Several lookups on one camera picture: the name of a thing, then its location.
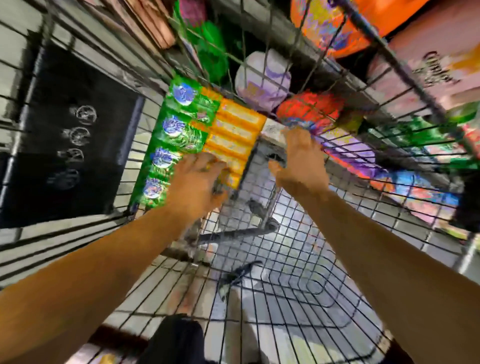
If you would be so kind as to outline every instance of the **shopping cart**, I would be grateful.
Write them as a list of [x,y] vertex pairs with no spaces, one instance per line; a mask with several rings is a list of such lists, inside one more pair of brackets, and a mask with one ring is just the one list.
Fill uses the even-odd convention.
[[[1,5],[3,117],[0,129],[1,147],[7,157],[0,206],[12,187],[12,170],[28,134],[26,115],[34,106],[31,89],[35,87],[37,71],[49,46],[53,44],[67,50],[144,100],[140,120],[129,141],[130,152],[114,208],[107,214],[0,230],[0,284],[3,287],[88,245],[144,212],[144,206],[131,203],[130,196],[174,72],[195,78],[244,104],[234,92],[232,75],[228,73],[230,89],[209,82],[208,74],[198,67],[178,33],[175,32],[176,47],[161,49],[132,13],[127,1],[119,0],[118,4],[135,21],[140,33],[129,27],[120,29],[115,24],[123,24],[121,19],[108,18],[89,3],[3,0]],[[108,7],[108,1],[93,3]],[[307,1],[305,13],[310,3]],[[432,110],[432,122],[444,125],[444,110],[398,61],[352,3],[348,0],[334,3],[345,14],[341,27],[349,18],[390,63],[389,71],[398,73],[408,90],[414,90],[425,107]],[[377,101],[371,84],[363,83],[327,56],[341,27],[321,49],[304,38],[301,27],[295,28],[272,2],[212,0],[211,7],[216,20],[227,17],[241,29],[243,59],[227,54],[229,62],[243,64],[258,73],[244,63],[246,33],[254,34],[265,52],[275,47],[289,62],[301,62],[309,67],[300,91],[308,88],[312,81],[316,87],[341,96],[350,108],[367,111],[368,119],[374,124],[398,121],[383,109],[392,100]],[[167,18],[173,28],[178,29],[178,21]],[[29,46],[32,39],[36,39],[36,48]],[[30,58],[25,56],[26,49]],[[268,79],[264,73],[259,74]],[[268,171],[270,159],[285,161],[286,158],[280,133],[284,126],[274,122],[278,120],[275,114],[269,113],[269,118],[272,122],[267,122],[268,127],[255,145],[238,191],[221,209],[196,226],[194,239],[176,242],[157,258],[106,323],[135,335],[151,337],[165,315],[187,313],[202,325],[206,357],[228,364],[380,363],[393,339],[388,328],[348,276],[310,217],[291,196],[276,188]],[[451,133],[456,139],[462,137],[455,129]],[[357,136],[363,137],[361,141],[379,155],[406,170],[418,171],[436,190],[462,190],[459,176],[423,163],[421,156],[389,145],[385,137],[373,137],[371,133]],[[352,152],[345,149],[343,153]],[[332,158],[327,158],[326,168],[331,189],[358,211],[444,264],[466,272],[475,254],[475,231],[468,234],[465,249],[458,239],[438,231],[437,223],[442,220],[440,213],[443,207],[448,207],[446,204],[436,203],[436,214],[430,216],[432,223],[428,224],[413,216],[404,203],[388,197],[392,194],[387,194],[384,188],[372,188],[371,180],[354,175]],[[74,179],[68,175],[70,182],[75,183]],[[257,263],[249,267],[236,285],[226,283],[228,273],[251,262]],[[105,348],[86,345],[77,358],[92,363],[106,352]],[[122,360],[127,363],[134,358],[123,353]]]

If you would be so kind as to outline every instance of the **wire mesh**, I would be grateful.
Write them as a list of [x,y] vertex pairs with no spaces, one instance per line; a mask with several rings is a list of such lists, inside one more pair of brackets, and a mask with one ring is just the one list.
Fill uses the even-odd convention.
[[[174,32],[177,45],[162,49],[145,24],[134,15],[127,1],[120,0],[118,5],[130,15],[141,33],[132,31],[121,18],[113,16],[113,21],[123,26],[123,30],[119,31],[83,1],[4,1],[0,14],[0,45],[5,45],[5,51],[0,53],[0,75],[6,86],[1,85],[0,106],[5,111],[0,122],[0,146],[8,151],[12,163],[18,148],[15,145],[19,144],[24,130],[21,113],[15,115],[9,110],[12,103],[20,104],[20,109],[29,106],[28,97],[16,94],[15,85],[20,77],[34,82],[36,76],[35,71],[31,75],[23,74],[25,65],[21,57],[31,33],[40,35],[43,47],[53,43],[67,49],[135,91],[145,98],[145,104],[115,199],[116,211],[108,216],[88,216],[0,230],[1,286],[15,283],[51,261],[86,246],[127,223],[138,213],[136,206],[129,205],[130,196],[174,70],[246,105],[245,100],[234,92],[230,69],[225,77],[228,80],[222,85],[210,82],[208,73],[198,67],[179,32]],[[451,218],[446,218],[443,213],[451,206],[410,197],[409,200],[433,206],[431,213],[421,214],[422,218],[413,216],[406,206],[404,195],[386,190],[385,184],[381,184],[379,190],[372,188],[372,182],[381,183],[382,180],[358,177],[334,158],[334,155],[348,158],[353,168],[359,165],[383,168],[378,160],[385,159],[403,170],[418,172],[431,184],[424,187],[426,191],[461,192],[463,182],[457,171],[432,161],[435,155],[426,154],[422,149],[424,145],[399,146],[393,143],[392,135],[385,129],[385,126],[397,125],[425,109],[433,109],[435,116],[431,119],[434,126],[429,128],[446,127],[444,110],[425,94],[421,85],[412,83],[408,77],[404,79],[407,88],[403,93],[388,100],[378,97],[372,90],[376,82],[389,72],[402,74],[406,70],[397,63],[376,32],[358,19],[350,2],[336,3],[342,6],[349,21],[362,29],[373,45],[379,46],[391,68],[364,83],[329,57],[328,50],[341,34],[347,22],[346,15],[324,47],[319,48],[306,39],[301,31],[311,1],[315,0],[307,1],[301,25],[295,28],[279,10],[278,4],[273,2],[212,0],[211,19],[214,23],[220,24],[222,19],[227,18],[240,30],[239,51],[236,54],[226,52],[228,62],[244,67],[245,75],[247,70],[253,72],[262,78],[262,85],[270,82],[288,96],[311,89],[319,93],[332,92],[345,101],[346,108],[368,115],[370,131],[356,135],[358,141],[338,146],[332,144],[335,138],[328,140],[330,145],[325,146],[325,151],[329,155],[326,167],[331,176],[331,189],[358,211],[427,254],[456,269],[465,269],[462,257],[469,255],[471,259],[475,247],[473,235],[469,235],[468,253],[464,254],[457,240],[437,231]],[[98,4],[108,8],[107,1],[101,0]],[[180,29],[183,34],[194,33],[189,28],[182,29],[175,18],[164,15],[160,9],[158,11],[172,28]],[[298,85],[288,89],[282,86],[283,79],[277,82],[269,78],[265,72],[266,57],[263,72],[246,63],[247,43],[252,35],[265,53],[275,49],[292,67],[307,70],[300,73]],[[193,36],[202,38],[218,51],[224,51],[209,42],[205,34]],[[385,105],[412,90],[420,94],[424,107],[400,117],[393,117],[384,110]],[[331,118],[316,105],[307,106],[306,113],[316,110]],[[285,123],[274,112],[268,112],[268,117]],[[455,128],[448,131],[452,139],[443,143],[457,141],[465,144],[461,131]],[[352,151],[348,148],[360,143],[375,150],[377,161],[366,157],[368,150]],[[472,152],[468,144],[465,144],[465,149],[465,153]],[[198,248],[204,251],[203,258],[196,264],[162,256],[156,259],[106,323],[136,335],[151,337],[165,315],[187,313],[204,329],[206,357],[229,364],[379,363],[390,346],[391,334],[348,276],[315,223],[291,196],[275,187],[267,167],[271,158],[284,160],[283,149],[259,140],[238,192],[221,209],[203,219],[199,237],[202,245]],[[2,194],[6,193],[8,184],[6,174]],[[409,191],[415,188],[413,184],[391,184],[407,187]],[[276,225],[265,234],[266,224],[271,219]],[[259,227],[263,233],[255,230],[250,236],[245,234],[247,229]],[[262,265],[254,267],[248,277],[231,288],[226,300],[221,300],[218,291],[222,276],[236,267],[258,260]],[[88,351],[88,363],[106,352],[104,348],[94,346],[89,346]],[[127,354],[122,358],[124,363],[134,360]]]

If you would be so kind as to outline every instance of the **right hand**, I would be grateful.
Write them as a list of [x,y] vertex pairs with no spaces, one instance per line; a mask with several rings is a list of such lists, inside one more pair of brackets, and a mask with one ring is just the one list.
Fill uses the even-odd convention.
[[329,179],[325,170],[324,154],[318,143],[305,129],[295,128],[284,132],[287,140],[287,167],[282,168],[274,160],[268,168],[279,187],[283,187],[291,196],[298,193],[328,192]]

